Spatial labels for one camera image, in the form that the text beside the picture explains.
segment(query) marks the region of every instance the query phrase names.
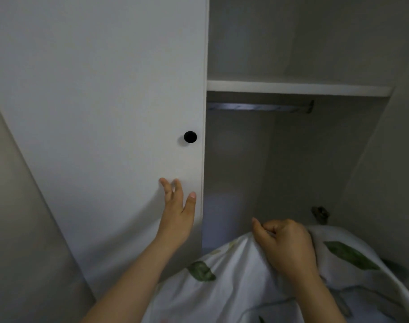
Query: finger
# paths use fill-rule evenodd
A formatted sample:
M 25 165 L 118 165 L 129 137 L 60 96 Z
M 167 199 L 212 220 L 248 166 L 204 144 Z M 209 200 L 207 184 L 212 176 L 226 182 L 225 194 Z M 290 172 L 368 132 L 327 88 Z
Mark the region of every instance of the finger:
M 167 181 L 166 178 L 160 178 L 159 182 L 164 188 L 164 200 L 166 203 L 168 203 L 172 199 L 173 195 L 172 185 Z
M 255 217 L 252 218 L 252 233 L 265 253 L 271 251 L 272 247 L 275 246 L 275 239 L 267 233 Z
M 180 201 L 183 205 L 182 184 L 180 183 L 179 179 L 175 179 L 174 184 L 175 184 L 175 194 L 173 195 L 173 199 Z
M 190 193 L 188 195 L 188 198 L 186 199 L 185 208 L 183 209 L 182 213 L 194 216 L 196 200 L 197 200 L 196 193 L 195 192 Z
M 262 225 L 262 227 L 270 232 L 276 233 L 279 229 L 285 226 L 284 221 L 281 220 L 270 220 Z

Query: white cabinet door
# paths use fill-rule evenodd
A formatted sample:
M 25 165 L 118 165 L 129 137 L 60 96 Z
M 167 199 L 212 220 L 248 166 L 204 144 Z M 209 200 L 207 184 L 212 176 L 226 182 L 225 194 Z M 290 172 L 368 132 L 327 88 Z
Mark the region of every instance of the white cabinet door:
M 207 3 L 0 0 L 0 109 L 97 297 L 153 239 L 159 177 L 198 195 L 165 275 L 200 254 Z

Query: person's left hand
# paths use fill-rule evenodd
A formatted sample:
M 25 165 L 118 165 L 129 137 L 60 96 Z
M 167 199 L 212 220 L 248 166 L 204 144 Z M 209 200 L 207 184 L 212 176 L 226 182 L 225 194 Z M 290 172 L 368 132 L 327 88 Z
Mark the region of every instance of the person's left hand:
M 191 192 L 183 206 L 183 190 L 179 179 L 174 180 L 174 192 L 167 179 L 160 178 L 159 182 L 164 188 L 166 207 L 155 240 L 177 250 L 188 239 L 191 232 L 197 195 Z

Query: person's left arm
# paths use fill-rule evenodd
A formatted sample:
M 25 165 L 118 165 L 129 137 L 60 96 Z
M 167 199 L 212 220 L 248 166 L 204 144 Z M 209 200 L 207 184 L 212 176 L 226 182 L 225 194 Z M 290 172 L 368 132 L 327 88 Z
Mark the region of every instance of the person's left arm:
M 166 206 L 157 236 L 119 281 L 99 300 L 81 323 L 140 323 L 161 272 L 175 251 L 186 241 L 194 223 L 196 193 L 183 206 L 182 185 L 160 179 Z

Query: hand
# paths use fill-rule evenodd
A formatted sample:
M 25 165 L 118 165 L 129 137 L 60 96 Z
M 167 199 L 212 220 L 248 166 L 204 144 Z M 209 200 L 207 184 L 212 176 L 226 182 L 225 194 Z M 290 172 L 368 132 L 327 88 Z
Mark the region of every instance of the hand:
M 271 220 L 262 226 L 252 219 L 253 235 L 270 264 L 295 284 L 319 278 L 315 250 L 306 228 L 293 220 Z
M 182 185 L 179 179 L 174 180 L 174 192 L 167 179 L 160 178 L 159 182 L 164 188 L 166 207 L 155 240 L 161 241 L 175 251 L 188 239 L 191 232 L 197 195 L 191 192 L 184 207 Z

